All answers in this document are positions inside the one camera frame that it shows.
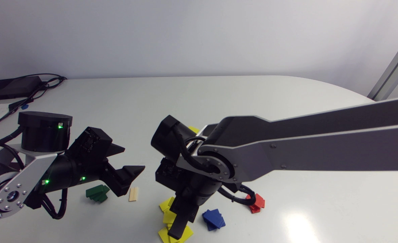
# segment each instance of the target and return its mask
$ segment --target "white wall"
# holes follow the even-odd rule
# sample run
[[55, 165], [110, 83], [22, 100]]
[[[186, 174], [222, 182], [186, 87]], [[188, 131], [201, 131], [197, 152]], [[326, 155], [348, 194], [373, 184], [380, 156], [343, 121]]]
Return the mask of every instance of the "white wall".
[[398, 0], [2, 0], [0, 78], [282, 74], [367, 95]]

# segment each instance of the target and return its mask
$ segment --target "metal frame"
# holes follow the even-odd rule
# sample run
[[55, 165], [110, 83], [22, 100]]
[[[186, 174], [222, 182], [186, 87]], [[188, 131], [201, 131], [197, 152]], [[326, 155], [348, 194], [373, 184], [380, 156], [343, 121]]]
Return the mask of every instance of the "metal frame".
[[[41, 176], [57, 157], [57, 152], [39, 153], [22, 149], [20, 144], [10, 145], [18, 153], [26, 155], [26, 167], [20, 172], [9, 172], [0, 175], [0, 219], [9, 217], [24, 207], [23, 201], [39, 183]], [[14, 157], [6, 149], [0, 150], [0, 161], [9, 164]], [[11, 192], [18, 192], [17, 197], [8, 201]]]
[[397, 85], [398, 52], [367, 97], [376, 101], [385, 100], [389, 97]]

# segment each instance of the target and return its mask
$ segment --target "blue block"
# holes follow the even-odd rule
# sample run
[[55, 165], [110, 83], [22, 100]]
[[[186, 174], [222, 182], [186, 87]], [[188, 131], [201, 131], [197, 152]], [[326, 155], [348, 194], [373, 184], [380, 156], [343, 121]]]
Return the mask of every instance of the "blue block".
[[221, 216], [220, 212], [218, 211], [218, 209], [214, 209], [211, 211], [207, 210], [202, 214], [202, 217], [204, 221], [207, 223], [209, 231], [213, 231], [214, 229], [219, 229], [225, 226], [225, 221]]

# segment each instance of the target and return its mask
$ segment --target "yellow wooden block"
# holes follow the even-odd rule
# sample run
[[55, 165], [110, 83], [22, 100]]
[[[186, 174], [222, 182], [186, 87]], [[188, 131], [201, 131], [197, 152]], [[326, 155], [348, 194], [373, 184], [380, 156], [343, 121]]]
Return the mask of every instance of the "yellow wooden block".
[[158, 231], [158, 235], [160, 236], [163, 243], [170, 243], [169, 235], [167, 235], [167, 234], [168, 234], [168, 229], [166, 227], [164, 227], [164, 228], [160, 229], [160, 231]]
[[182, 233], [182, 237], [179, 238], [179, 240], [169, 237], [169, 242], [170, 243], [184, 243], [190, 236], [193, 235], [193, 231], [189, 226], [185, 226], [184, 232]]
[[171, 207], [171, 204], [173, 203], [173, 201], [175, 200], [174, 197], [171, 197], [169, 200], [169, 203], [167, 204], [169, 207]]
[[169, 209], [170, 207], [171, 207], [171, 203], [173, 202], [173, 200], [174, 200], [175, 198], [174, 197], [171, 197], [171, 198], [169, 198], [168, 200], [166, 200], [166, 201], [164, 201], [164, 202], [162, 202], [162, 203], [160, 203], [160, 209], [164, 212], [166, 209]]
[[195, 127], [192, 127], [192, 126], [189, 126], [188, 127], [190, 130], [192, 130], [192, 131], [194, 131], [196, 134], [198, 134], [199, 133], [199, 129], [196, 129]]
[[176, 213], [167, 209], [164, 211], [163, 223], [173, 223], [173, 221], [175, 220], [175, 217], [176, 217]]

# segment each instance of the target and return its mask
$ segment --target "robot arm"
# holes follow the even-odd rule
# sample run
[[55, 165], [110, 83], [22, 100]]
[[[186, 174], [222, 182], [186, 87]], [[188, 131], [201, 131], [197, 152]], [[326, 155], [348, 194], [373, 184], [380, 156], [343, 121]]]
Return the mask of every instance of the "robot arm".
[[221, 186], [251, 194], [241, 183], [275, 169], [398, 170], [398, 100], [276, 121], [226, 117], [199, 134], [168, 116], [151, 145], [165, 156], [157, 181], [176, 191], [169, 235], [179, 238], [214, 192], [230, 198]]
[[[20, 112], [20, 127], [0, 140], [0, 219], [24, 207], [43, 206], [54, 219], [63, 217], [68, 188], [95, 180], [104, 181], [119, 197], [128, 192], [132, 181], [145, 166], [114, 169], [107, 157], [125, 149], [112, 143], [101, 129], [88, 127], [68, 147], [71, 116], [46, 112]], [[20, 133], [22, 143], [5, 143]], [[18, 154], [25, 155], [25, 163]], [[46, 196], [62, 190], [60, 209]]]

